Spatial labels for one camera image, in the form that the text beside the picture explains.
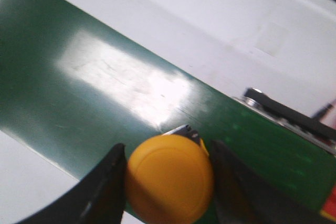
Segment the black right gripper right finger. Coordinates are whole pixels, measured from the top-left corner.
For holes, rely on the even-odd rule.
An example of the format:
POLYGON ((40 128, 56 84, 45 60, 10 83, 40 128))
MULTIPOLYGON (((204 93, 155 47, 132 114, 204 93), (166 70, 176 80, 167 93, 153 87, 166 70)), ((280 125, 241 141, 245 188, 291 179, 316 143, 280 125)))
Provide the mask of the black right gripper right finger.
POLYGON ((212 141, 209 153, 219 223, 331 223, 270 185, 222 141, 212 141))

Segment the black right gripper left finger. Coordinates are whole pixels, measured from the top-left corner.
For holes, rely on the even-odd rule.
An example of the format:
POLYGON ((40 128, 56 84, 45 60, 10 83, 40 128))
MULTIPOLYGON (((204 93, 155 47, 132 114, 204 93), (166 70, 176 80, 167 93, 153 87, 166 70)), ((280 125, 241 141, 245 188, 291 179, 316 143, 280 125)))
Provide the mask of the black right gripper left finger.
POLYGON ((114 145, 71 190, 19 223, 121 223, 125 209, 125 145, 114 145))

